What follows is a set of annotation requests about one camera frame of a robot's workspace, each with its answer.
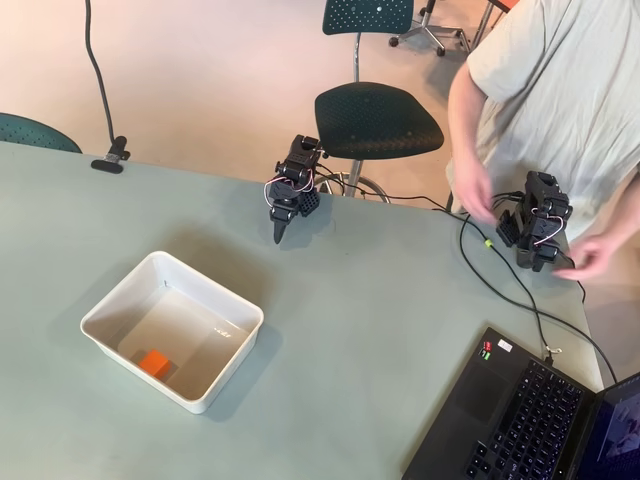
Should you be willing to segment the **person's right hand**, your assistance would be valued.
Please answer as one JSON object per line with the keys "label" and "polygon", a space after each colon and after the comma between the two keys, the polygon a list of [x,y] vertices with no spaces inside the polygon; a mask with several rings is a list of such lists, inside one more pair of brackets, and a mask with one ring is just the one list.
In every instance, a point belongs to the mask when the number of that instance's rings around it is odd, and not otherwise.
{"label": "person's right hand", "polygon": [[474,219],[487,225],[496,224],[492,210],[492,184],[482,165],[456,169],[454,191],[461,206]]}

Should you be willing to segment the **person's left hand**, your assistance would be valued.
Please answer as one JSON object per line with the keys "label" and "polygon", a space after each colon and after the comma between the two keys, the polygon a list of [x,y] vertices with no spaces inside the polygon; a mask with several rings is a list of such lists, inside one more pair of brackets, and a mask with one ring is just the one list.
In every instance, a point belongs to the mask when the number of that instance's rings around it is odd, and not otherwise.
{"label": "person's left hand", "polygon": [[570,249],[572,268],[556,269],[553,274],[562,279],[578,281],[603,273],[614,249],[604,236],[591,236],[574,244]]}

